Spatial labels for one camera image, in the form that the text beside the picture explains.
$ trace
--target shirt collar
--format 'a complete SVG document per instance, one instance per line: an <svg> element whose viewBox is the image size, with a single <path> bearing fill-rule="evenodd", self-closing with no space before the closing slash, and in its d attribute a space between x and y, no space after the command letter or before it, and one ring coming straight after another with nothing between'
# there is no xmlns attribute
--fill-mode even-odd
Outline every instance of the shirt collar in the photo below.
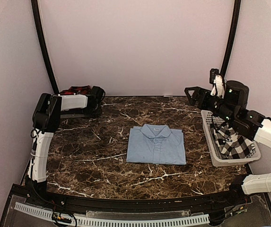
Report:
<svg viewBox="0 0 271 227"><path fill-rule="evenodd" d="M153 132L154 128L160 129L160 131L157 131L158 132L158 134L156 133L157 135L155 135L155 133ZM140 131L150 139L166 138L172 133L171 129L169 129L167 125L144 124Z"/></svg>

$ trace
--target laundry basket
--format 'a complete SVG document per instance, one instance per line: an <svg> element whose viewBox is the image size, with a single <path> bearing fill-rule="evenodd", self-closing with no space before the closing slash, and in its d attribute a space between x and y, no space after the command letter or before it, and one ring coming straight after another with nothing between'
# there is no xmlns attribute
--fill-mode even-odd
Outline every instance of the laundry basket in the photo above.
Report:
<svg viewBox="0 0 271 227"><path fill-rule="evenodd" d="M258 146L255 141L254 141L255 150L252 150L248 157L241 158L241 159L224 159L225 156L222 155L221 152L219 151L219 148L215 141L215 137L213 135L213 131L210 128L210 124L212 123L212 119L211 119L212 112L207 111L207 110L202 110L201 115L202 115L202 121L203 121L203 124L202 124L203 130L206 135L211 160L214 166L218 167L218 166L244 165L246 163L260 159L261 157L260 150L258 149ZM213 117L213 122L215 124L220 124L220 123L223 123L224 120L222 120L220 117Z"/></svg>

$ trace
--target black vertical post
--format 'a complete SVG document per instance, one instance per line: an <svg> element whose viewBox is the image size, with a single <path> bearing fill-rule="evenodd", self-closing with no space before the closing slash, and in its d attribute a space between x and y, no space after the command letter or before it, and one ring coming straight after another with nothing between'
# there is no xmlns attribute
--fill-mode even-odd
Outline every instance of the black vertical post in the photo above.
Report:
<svg viewBox="0 0 271 227"><path fill-rule="evenodd" d="M59 94L60 91L59 91L59 88L56 84L56 80L55 80L54 73L53 73L53 70L51 67L51 63L50 63L50 59L49 59L49 55L48 55L48 51L47 51L47 46L46 46L46 42L45 42L45 38L44 38L38 2L37 2L37 0L31 0L31 4L32 4L33 16L35 19L35 27L36 27L37 37L39 39L39 43L41 46L41 52L42 52L43 59L45 62L45 67L47 69L48 77L49 77L53 92L55 94Z"/></svg>
<svg viewBox="0 0 271 227"><path fill-rule="evenodd" d="M234 43L234 38L236 34L236 28L237 28L237 22L238 22L238 17L239 17L239 11L240 11L240 3L241 0L235 0L234 2L234 9L233 9L233 16L232 16L232 21L231 21L231 27L230 27L230 33L229 33L229 38L227 42L227 47L226 47L226 52L224 56L224 60L222 62L221 70L220 73L225 77L232 48L233 48L233 43Z"/></svg>

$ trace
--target blue shirt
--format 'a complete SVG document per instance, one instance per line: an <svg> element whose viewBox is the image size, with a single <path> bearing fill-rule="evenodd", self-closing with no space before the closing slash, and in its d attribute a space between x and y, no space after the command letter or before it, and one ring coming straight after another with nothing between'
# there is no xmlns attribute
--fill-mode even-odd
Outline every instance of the blue shirt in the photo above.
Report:
<svg viewBox="0 0 271 227"><path fill-rule="evenodd" d="M182 130L151 124L130 129L127 162L185 165Z"/></svg>

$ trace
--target brown marble surface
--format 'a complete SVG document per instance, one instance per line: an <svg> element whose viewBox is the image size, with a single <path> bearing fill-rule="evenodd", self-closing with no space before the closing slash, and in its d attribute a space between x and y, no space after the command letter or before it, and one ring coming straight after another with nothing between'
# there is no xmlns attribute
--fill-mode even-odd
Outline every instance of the brown marble surface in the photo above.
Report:
<svg viewBox="0 0 271 227"><path fill-rule="evenodd" d="M47 162L48 191L104 199L167 199L228 190L244 166L214 167L200 111L186 97L106 97L99 119L62 119ZM126 163L130 128L182 129L185 166Z"/></svg>

